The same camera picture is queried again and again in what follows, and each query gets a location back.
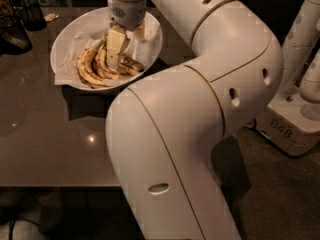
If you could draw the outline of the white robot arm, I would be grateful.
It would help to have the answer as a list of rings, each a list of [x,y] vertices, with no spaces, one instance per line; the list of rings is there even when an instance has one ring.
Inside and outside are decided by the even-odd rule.
[[[151,0],[193,59],[124,89],[106,118],[108,152],[145,240],[241,240],[213,148],[274,97],[282,50],[238,0]]]

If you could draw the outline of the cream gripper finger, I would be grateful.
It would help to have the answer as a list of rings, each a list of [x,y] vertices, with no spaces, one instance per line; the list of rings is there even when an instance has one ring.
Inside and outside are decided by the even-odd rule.
[[[138,42],[145,42],[146,36],[145,36],[145,24],[141,23],[134,31],[133,31],[133,37]]]
[[[111,69],[117,69],[120,57],[126,50],[130,39],[126,30],[119,25],[113,25],[107,34],[107,64]]]

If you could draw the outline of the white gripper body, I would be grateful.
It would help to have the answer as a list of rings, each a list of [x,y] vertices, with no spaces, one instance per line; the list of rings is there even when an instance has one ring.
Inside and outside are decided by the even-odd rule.
[[[108,0],[108,15],[113,25],[133,31],[146,15],[146,0]]]

